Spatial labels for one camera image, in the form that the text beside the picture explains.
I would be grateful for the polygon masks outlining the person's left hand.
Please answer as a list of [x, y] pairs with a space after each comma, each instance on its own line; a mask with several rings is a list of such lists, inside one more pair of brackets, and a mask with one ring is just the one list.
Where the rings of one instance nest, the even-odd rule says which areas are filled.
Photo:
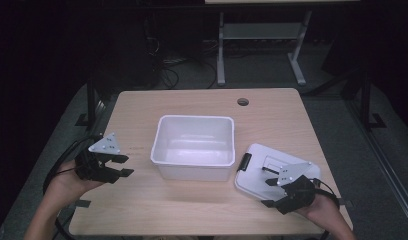
[[86, 192], [103, 185], [102, 182], [80, 179], [75, 167], [74, 160], [63, 163], [58, 169], [58, 174], [51, 180], [46, 194], [54, 199], [71, 203]]

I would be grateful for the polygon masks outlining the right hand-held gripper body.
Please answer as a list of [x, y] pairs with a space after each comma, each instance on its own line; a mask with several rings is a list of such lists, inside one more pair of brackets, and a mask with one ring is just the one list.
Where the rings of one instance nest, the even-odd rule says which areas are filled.
[[315, 186], [305, 176], [312, 167], [311, 162], [285, 165], [280, 169], [277, 185], [286, 196], [275, 202], [275, 208], [287, 214], [302, 207], [309, 206], [315, 198]]

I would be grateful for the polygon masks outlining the grey metal table frame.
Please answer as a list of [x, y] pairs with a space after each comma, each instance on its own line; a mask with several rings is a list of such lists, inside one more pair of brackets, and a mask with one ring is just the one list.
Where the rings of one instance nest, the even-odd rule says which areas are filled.
[[[299, 55], [313, 12], [318, 7], [334, 4], [356, 3], [359, 0], [204, 0], [206, 7], [220, 7], [218, 23], [218, 49], [216, 80], [219, 86], [226, 84], [224, 44], [227, 40], [293, 40], [295, 47], [287, 54], [289, 65], [299, 86], [307, 84], [299, 65]], [[302, 11], [300, 20], [260, 21], [233, 23], [226, 20], [226, 13], [233, 8], [246, 11], [262, 8], [267, 11]]]

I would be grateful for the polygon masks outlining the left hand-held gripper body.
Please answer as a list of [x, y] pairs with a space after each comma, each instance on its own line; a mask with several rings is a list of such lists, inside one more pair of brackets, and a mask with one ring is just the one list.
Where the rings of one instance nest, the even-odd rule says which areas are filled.
[[82, 180], [116, 182], [120, 171], [107, 167], [106, 163], [120, 157], [120, 147], [115, 134], [94, 136], [94, 143], [75, 157], [75, 172]]

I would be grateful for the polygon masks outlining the black metal stand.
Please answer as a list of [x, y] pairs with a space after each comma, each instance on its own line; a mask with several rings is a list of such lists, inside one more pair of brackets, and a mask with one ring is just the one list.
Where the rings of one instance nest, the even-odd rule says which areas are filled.
[[385, 128], [386, 124], [381, 116], [370, 110], [371, 80], [368, 73], [361, 68], [355, 68], [346, 75], [345, 80], [341, 96], [347, 101], [359, 102], [357, 117], [364, 129], [371, 131], [374, 128]]
[[96, 90], [95, 80], [93, 78], [87, 80], [86, 100], [87, 110], [85, 113], [79, 115], [76, 121], [76, 126], [83, 126], [87, 129], [92, 129], [97, 123], [98, 117], [105, 109], [105, 105], [103, 104], [98, 91]]

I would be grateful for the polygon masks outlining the white plastic storage box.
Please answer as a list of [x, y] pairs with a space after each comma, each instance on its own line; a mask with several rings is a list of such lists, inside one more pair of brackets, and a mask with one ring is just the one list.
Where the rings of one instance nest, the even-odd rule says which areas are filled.
[[227, 181], [235, 163], [235, 124], [225, 116], [164, 115], [150, 159], [165, 179]]

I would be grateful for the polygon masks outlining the person's right hand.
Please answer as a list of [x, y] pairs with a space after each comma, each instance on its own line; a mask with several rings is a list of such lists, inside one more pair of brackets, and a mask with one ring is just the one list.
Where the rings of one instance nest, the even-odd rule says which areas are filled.
[[316, 194], [309, 206], [299, 208], [296, 213], [313, 223], [323, 223], [333, 219], [338, 213], [338, 208], [329, 197]]

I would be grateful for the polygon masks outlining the white lid with black latch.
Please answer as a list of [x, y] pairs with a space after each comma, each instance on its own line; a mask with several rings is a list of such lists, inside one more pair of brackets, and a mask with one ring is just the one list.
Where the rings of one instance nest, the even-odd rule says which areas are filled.
[[[285, 191], [279, 186], [269, 186], [265, 181], [279, 178], [280, 169], [285, 165], [304, 162], [310, 161], [255, 143], [243, 155], [237, 170], [235, 185], [239, 190], [259, 200], [278, 201], [286, 196]], [[320, 178], [319, 166], [312, 163], [312, 167], [305, 176], [308, 179]]]

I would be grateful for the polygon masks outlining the aluminium floor rail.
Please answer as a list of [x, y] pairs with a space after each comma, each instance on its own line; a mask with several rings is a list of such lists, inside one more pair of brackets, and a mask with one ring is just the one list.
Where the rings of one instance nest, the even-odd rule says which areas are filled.
[[397, 175], [396, 171], [393, 169], [386, 153], [382, 150], [381, 145], [378, 143], [377, 139], [373, 135], [372, 131], [367, 128], [361, 118], [357, 105], [352, 101], [346, 101], [345, 105], [349, 110], [354, 122], [356, 123], [358, 129], [364, 136], [364, 139], [368, 143], [371, 151], [375, 155], [379, 168], [386, 178], [388, 185], [390, 186], [395, 198], [397, 199], [403, 213], [408, 220], [408, 191]]

